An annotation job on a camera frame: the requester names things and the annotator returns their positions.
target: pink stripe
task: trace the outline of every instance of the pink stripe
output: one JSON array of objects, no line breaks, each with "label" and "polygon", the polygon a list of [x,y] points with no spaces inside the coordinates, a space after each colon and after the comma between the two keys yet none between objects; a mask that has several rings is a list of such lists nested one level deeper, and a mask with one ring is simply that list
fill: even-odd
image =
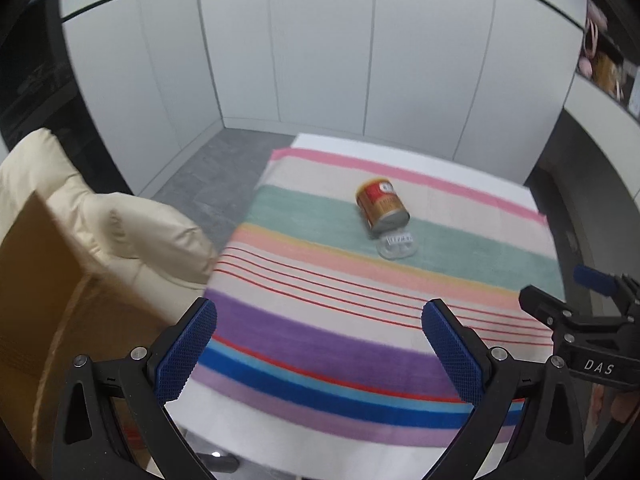
[{"label": "pink stripe", "polygon": [[[211,388],[219,394],[237,400],[283,420],[336,436],[390,444],[392,446],[447,447],[458,430],[434,430],[431,428],[404,428],[365,420],[356,420],[333,413],[319,412],[286,400],[271,397],[244,384],[238,383],[202,365],[196,365],[191,379]],[[500,430],[496,442],[507,442],[513,427]]]},{"label": "pink stripe", "polygon": [[379,162],[371,162],[370,160],[362,160],[360,158],[353,158],[345,155],[336,155],[335,153],[318,152],[316,150],[306,150],[303,148],[284,148],[282,150],[274,150],[271,154],[270,160],[276,161],[286,156],[295,156],[297,158],[320,162],[322,164],[331,164],[332,166],[339,166],[341,168],[354,168],[357,170],[369,171],[380,176],[398,178],[399,180],[411,182],[412,184],[421,184],[423,186],[433,187],[434,189],[463,196],[470,200],[475,200],[476,202],[502,209],[503,211],[533,220],[544,226],[547,225],[546,217],[536,211],[532,211],[531,209],[527,209],[526,207],[503,198],[478,191],[477,189],[460,186],[460,184],[454,184],[453,182],[435,178],[434,176],[415,173],[414,171],[403,170],[386,164],[380,164]]}]

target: blue stripe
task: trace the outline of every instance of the blue stripe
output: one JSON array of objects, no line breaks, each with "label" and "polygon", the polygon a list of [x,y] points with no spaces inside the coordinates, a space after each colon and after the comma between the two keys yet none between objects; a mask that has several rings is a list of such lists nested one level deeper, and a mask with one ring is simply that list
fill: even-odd
[{"label": "blue stripe", "polygon": [[[382,406],[392,406],[394,408],[405,408],[408,410],[419,410],[424,412],[471,413],[471,410],[473,409],[471,404],[461,402],[437,402],[436,400],[405,399],[403,397],[364,392],[363,390],[357,390],[348,386],[327,383],[325,381],[304,376],[296,372],[291,372],[290,370],[285,370],[284,368],[261,361],[258,358],[239,352],[238,350],[230,348],[214,339],[209,341],[207,347],[224,354],[234,361],[241,362],[255,370],[260,370],[282,379],[283,381],[299,384],[300,386],[306,386],[327,394],[359,400],[360,402],[370,402],[371,404],[380,404]],[[522,402],[514,402],[510,407],[511,411],[519,411],[521,409]]]},{"label": "blue stripe", "polygon": [[[467,413],[408,410],[336,396],[275,377],[231,359],[210,347],[205,348],[200,357],[200,364],[270,396],[357,420],[410,428],[458,429],[468,417]],[[519,416],[520,412],[509,412],[504,425],[515,425]]]}]

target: can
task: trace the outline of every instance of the can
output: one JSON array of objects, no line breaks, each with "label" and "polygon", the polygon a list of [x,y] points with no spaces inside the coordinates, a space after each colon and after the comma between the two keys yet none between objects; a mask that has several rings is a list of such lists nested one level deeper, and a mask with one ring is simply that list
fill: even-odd
[{"label": "can", "polygon": [[375,234],[399,229],[409,222],[409,212],[386,178],[375,178],[362,184],[356,192],[356,203]]}]

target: blue gripper pad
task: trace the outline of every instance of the blue gripper pad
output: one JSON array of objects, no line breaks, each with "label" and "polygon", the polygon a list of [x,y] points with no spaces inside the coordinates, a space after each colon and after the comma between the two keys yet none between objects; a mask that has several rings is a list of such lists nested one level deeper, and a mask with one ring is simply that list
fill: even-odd
[{"label": "blue gripper pad", "polygon": [[618,291],[613,276],[584,265],[574,267],[574,282],[610,298]]},{"label": "blue gripper pad", "polygon": [[154,394],[161,404],[180,396],[216,329],[217,318],[215,305],[205,300],[156,367]]},{"label": "blue gripper pad", "polygon": [[484,395],[480,365],[433,301],[422,309],[422,331],[460,398],[477,406]]}]

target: striped blanket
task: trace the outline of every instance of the striped blanket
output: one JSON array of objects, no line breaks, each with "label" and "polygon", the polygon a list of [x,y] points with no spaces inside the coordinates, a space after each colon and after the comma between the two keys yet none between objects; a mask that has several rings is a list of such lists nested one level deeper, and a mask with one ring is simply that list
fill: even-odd
[{"label": "striped blanket", "polygon": [[[380,258],[354,202],[391,180],[414,256]],[[545,360],[551,332],[518,306],[533,284],[562,298],[545,218],[431,176],[314,150],[273,153],[206,296],[218,328],[192,379],[295,424],[366,442],[446,447],[471,406],[422,334],[442,298],[488,346]],[[521,405],[513,404],[499,442]]]}]

